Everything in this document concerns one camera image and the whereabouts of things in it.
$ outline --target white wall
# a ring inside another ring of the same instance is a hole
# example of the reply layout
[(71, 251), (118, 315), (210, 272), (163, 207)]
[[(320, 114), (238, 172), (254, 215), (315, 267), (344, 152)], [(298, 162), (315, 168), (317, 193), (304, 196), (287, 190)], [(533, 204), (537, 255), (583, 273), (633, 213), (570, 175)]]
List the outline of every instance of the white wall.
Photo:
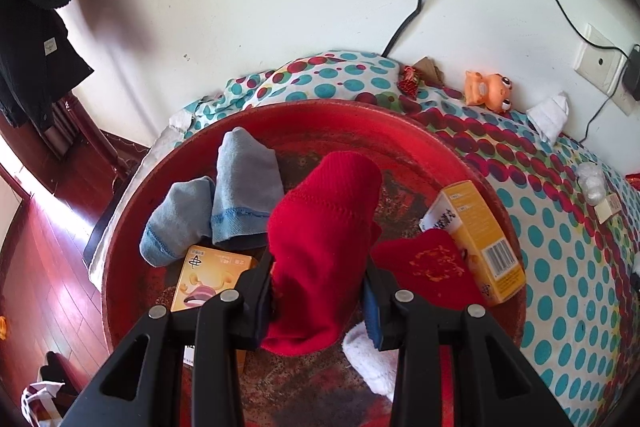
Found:
[[(631, 1), (562, 2), (578, 28), (591, 23), (626, 49), (640, 42), (640, 15)], [(220, 89), (229, 77), (329, 48), (381, 52), (414, 5), (73, 0), (62, 15), (73, 44), (96, 70), (76, 90), (82, 103), (104, 129), (150, 144), (173, 112)], [(500, 71), (514, 81), (520, 109), (565, 90), (572, 110), (566, 131), (579, 139), (605, 98), (574, 72), (579, 47), (553, 0), (427, 0), (392, 57), (407, 63), (435, 57), (451, 86), (462, 85), (467, 69)], [(640, 171), (639, 140), (640, 110), (626, 117), (610, 104), (592, 125), (587, 145), (628, 173)]]

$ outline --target wall socket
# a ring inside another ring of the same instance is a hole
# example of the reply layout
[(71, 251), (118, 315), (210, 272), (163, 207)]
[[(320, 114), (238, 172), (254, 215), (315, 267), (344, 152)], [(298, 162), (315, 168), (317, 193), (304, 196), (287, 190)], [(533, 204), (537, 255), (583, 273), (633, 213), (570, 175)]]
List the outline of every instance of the wall socket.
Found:
[[(594, 44), (613, 46), (596, 28), (590, 24), (584, 36)], [(582, 43), (574, 70), (609, 96), (616, 85), (616, 79), (622, 73), (624, 57), (616, 50), (599, 50), (586, 42)], [(618, 84), (615, 94), (611, 98), (627, 116), (636, 107), (636, 101), (626, 92), (622, 82)]]

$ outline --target white cloth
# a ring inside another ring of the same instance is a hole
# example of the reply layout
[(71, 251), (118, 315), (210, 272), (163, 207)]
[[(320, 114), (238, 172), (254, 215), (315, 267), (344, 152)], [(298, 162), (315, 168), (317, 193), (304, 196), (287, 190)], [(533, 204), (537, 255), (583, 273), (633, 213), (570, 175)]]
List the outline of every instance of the white cloth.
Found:
[(41, 381), (29, 384), (22, 393), (20, 408), (22, 416), (34, 427), (59, 427), (62, 416), (53, 399), (64, 384)]
[(527, 111), (527, 118), (536, 128), (543, 142), (556, 143), (569, 118), (569, 103), (564, 92), (543, 100)]
[(370, 390), (386, 396), (391, 401), (394, 400), (398, 373), (397, 349), (377, 350), (367, 335), (364, 322), (361, 322), (344, 336), (342, 350)]

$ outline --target orange box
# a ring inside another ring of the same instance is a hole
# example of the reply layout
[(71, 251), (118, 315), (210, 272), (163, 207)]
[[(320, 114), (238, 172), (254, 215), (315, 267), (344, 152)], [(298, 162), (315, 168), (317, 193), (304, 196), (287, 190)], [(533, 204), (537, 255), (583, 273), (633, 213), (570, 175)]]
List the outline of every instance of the orange box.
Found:
[[(256, 260), (248, 255), (194, 245), (184, 258), (171, 311), (202, 306), (213, 296), (233, 288), (240, 274), (255, 264)], [(194, 347), (185, 347), (184, 363), (193, 366), (193, 355)], [(245, 356), (245, 351), (236, 351), (238, 373), (244, 370)]]
[(449, 232), (489, 306), (505, 302), (525, 285), (524, 270), (473, 182), (443, 188), (420, 229)]

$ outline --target barcode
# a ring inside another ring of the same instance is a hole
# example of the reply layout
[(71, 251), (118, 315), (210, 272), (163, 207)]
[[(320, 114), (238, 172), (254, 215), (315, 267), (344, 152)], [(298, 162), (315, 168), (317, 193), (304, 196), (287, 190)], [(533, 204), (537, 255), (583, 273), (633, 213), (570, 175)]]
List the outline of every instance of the barcode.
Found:
[(499, 279), (517, 263), (511, 247), (505, 239), (485, 248), (482, 250), (482, 254), (494, 272), (494, 279)]

